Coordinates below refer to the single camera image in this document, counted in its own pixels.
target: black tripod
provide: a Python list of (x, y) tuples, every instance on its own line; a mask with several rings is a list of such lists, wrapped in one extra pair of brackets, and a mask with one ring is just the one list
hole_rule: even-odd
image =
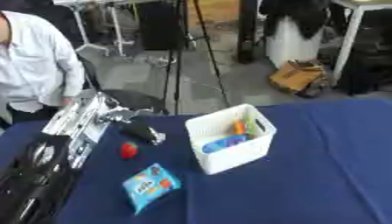
[[(199, 19), (199, 24), (201, 26), (201, 30), (203, 31), (203, 35), (200, 37), (200, 39), (204, 39), (206, 41), (206, 46), (208, 50), (208, 54), (210, 56), (211, 62), (213, 63), (213, 70), (214, 73), (218, 79), (219, 85), (220, 85), (220, 92), (223, 96), (223, 101), (225, 103), (226, 107), (229, 107), (228, 103), (228, 97), (226, 95), (225, 89), (223, 87), (223, 84), (221, 82), (221, 71), (218, 68), (218, 64), (216, 62), (213, 48), (211, 47), (211, 42), (207, 33), (207, 28), (206, 24), (203, 19), (203, 15), (201, 13), (200, 5), (199, 5), (199, 0), (193, 0), (193, 4), (196, 10), (196, 13), (198, 15)], [(172, 62), (173, 62), (173, 56), (174, 53), (177, 54), (177, 71), (176, 71), (176, 89), (174, 93), (174, 101), (175, 101), (175, 115), (179, 114), (179, 95), (180, 95), (180, 77), (181, 77), (181, 70), (182, 70), (182, 52), (184, 51), (185, 47), (188, 45), (188, 42), (191, 40), (195, 39), (189, 39), (188, 38), (188, 21), (187, 21), (187, 2), (186, 0), (176, 0), (176, 5), (175, 5), (175, 12), (176, 12), (176, 18), (178, 22), (178, 28), (177, 30), (177, 43), (175, 44), (176, 47), (173, 47), (172, 49), (169, 50), (169, 62), (166, 67), (166, 78), (164, 81), (164, 101), (167, 99), (167, 90), (168, 90), (168, 85), (169, 85), (169, 76), (170, 72), (172, 70)]]

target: person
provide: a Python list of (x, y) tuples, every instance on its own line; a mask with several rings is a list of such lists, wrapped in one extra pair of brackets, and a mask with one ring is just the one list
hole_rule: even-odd
[(0, 97), (13, 123), (50, 119), (84, 82), (83, 65), (56, 27), (41, 17), (0, 12)]

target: white trash bin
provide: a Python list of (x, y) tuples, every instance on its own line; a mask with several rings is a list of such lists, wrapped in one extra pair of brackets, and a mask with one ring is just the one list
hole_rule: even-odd
[[(233, 125), (238, 120), (257, 120), (253, 132), (256, 138), (210, 154), (202, 151), (206, 144), (233, 135)], [(255, 107), (242, 104), (203, 115), (186, 122), (191, 145), (200, 166), (206, 174), (215, 174), (244, 165), (265, 156), (277, 129)]]
[(298, 26), (285, 17), (278, 22), (276, 33), (267, 38), (266, 53), (276, 68), (288, 60), (315, 60), (319, 54), (323, 29), (312, 38), (305, 39)]

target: brown cardboard box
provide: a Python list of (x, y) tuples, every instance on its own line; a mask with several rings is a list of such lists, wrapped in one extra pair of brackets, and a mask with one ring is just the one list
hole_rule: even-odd
[(315, 81), (326, 80), (326, 77), (322, 65), (318, 62), (290, 60), (269, 79), (274, 86), (298, 93), (306, 90)]

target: blue snack package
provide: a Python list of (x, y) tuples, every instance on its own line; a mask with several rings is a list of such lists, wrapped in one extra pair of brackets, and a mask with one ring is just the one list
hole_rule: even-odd
[(212, 143), (208, 143), (203, 147), (203, 152), (206, 154), (213, 153), (216, 151), (221, 151), (223, 149), (226, 149), (228, 147), (246, 142), (250, 140), (250, 136), (245, 134), (245, 135), (234, 135), (230, 137), (223, 138), (221, 140), (217, 140)]
[(162, 166), (153, 164), (123, 182), (122, 186), (135, 206), (135, 214), (139, 214), (153, 200), (181, 188), (181, 183)]

